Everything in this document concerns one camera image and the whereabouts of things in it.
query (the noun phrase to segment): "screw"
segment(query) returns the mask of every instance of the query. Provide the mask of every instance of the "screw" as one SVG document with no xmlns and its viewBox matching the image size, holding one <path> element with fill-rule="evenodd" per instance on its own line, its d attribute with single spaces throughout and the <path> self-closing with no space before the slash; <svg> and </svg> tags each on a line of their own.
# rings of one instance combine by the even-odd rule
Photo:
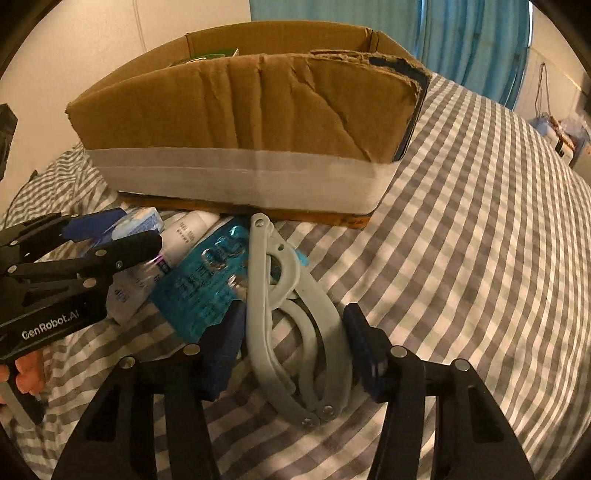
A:
<svg viewBox="0 0 591 480">
<path fill-rule="evenodd" d="M 82 282 L 82 286 L 84 288 L 92 288 L 96 285 L 96 278 L 87 278 L 84 282 Z"/>
<path fill-rule="evenodd" d="M 121 360 L 119 360 L 119 366 L 121 368 L 128 369 L 134 365 L 135 365 L 135 358 L 132 356 L 125 356 Z"/>
<path fill-rule="evenodd" d="M 200 351 L 201 348 L 196 343 L 190 343 L 183 348 L 183 353 L 187 356 L 197 355 Z"/>
<path fill-rule="evenodd" d="M 404 358 L 407 356 L 408 350 L 406 350 L 402 345 L 394 345 L 390 349 L 390 354 L 396 358 Z"/>
<path fill-rule="evenodd" d="M 468 360 L 464 360 L 463 358 L 456 360 L 454 365 L 461 372 L 467 372 L 470 370 L 470 362 L 468 362 Z"/>
</svg>

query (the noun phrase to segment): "cardboard box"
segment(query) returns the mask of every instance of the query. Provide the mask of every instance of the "cardboard box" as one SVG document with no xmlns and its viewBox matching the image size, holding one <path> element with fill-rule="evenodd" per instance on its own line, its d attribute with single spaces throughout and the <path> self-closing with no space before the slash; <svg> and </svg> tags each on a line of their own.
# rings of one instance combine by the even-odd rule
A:
<svg viewBox="0 0 591 480">
<path fill-rule="evenodd" d="M 179 64 L 228 48 L 240 55 Z M 67 114 L 120 191 L 298 212 L 284 218 L 367 217 L 410 141 L 429 78 L 381 32 L 252 22 L 156 48 Z"/>
</svg>

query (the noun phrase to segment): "white bottle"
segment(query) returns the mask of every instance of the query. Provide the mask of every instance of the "white bottle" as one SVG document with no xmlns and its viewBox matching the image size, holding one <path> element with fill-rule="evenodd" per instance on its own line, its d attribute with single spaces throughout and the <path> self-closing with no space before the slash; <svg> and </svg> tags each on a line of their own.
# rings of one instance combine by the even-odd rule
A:
<svg viewBox="0 0 591 480">
<path fill-rule="evenodd" d="M 108 316 L 120 325 L 144 304 L 156 282 L 197 245 L 219 220 L 219 215 L 195 211 L 184 215 L 160 234 L 162 250 L 156 258 L 113 276 L 106 299 Z"/>
</svg>

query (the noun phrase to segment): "bed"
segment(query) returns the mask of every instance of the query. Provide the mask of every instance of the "bed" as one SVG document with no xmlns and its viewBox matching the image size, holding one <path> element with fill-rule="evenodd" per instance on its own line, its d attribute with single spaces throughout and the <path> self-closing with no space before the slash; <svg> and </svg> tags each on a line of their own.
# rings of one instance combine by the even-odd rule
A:
<svg viewBox="0 0 591 480">
<path fill-rule="evenodd" d="M 78 145 L 23 188 L 7 224 L 117 205 Z M 420 358 L 469 359 L 537 478 L 558 472 L 591 420 L 591 189 L 523 119 L 435 75 L 408 153 L 364 230 L 278 227 L 308 255 L 312 275 L 340 309 L 358 302 L 370 324 Z M 65 245 L 52 256 L 74 253 Z M 288 323 L 277 324 L 274 338 L 281 360 L 297 358 L 300 340 Z M 44 423 L 25 431 L 4 421 L 33 471 L 51 477 L 119 359 L 155 359 L 180 345 L 148 303 L 125 327 L 106 319 L 48 347 Z M 164 407 L 154 401 L 157 463 L 166 479 Z M 265 402 L 245 360 L 227 392 L 206 405 L 228 480 L 364 479 L 384 415 L 385 406 L 355 385 L 345 414 L 306 433 Z M 428 402 L 421 479 L 429 475 L 433 433 Z"/>
</svg>

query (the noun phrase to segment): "cardboard flap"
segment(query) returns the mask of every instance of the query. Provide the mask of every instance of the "cardboard flap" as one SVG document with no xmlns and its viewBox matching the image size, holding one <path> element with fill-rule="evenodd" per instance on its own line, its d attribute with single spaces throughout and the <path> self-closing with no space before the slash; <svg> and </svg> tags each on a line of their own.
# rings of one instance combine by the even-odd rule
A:
<svg viewBox="0 0 591 480">
<path fill-rule="evenodd" d="M 68 113 L 88 149 L 249 148 L 389 163 L 421 88 L 353 60 L 262 54 L 183 64 L 89 93 Z"/>
</svg>

